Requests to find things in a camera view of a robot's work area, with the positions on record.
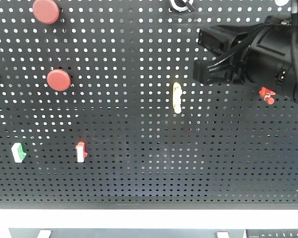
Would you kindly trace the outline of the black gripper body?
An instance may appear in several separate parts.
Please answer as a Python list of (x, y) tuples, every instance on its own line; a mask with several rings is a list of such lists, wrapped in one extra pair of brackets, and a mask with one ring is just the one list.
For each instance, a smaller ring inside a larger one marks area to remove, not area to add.
[(298, 104), (298, 26), (280, 16), (253, 26), (245, 84), (266, 87)]

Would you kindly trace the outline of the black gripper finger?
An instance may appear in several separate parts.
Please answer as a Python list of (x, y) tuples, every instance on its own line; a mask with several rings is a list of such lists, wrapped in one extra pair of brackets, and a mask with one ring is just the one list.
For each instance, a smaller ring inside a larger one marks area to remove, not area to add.
[(215, 60), (195, 60), (193, 79), (202, 84), (245, 84), (249, 47), (254, 37), (246, 37)]
[(217, 25), (200, 29), (198, 45), (207, 49), (215, 56), (220, 56), (243, 41), (255, 26)]

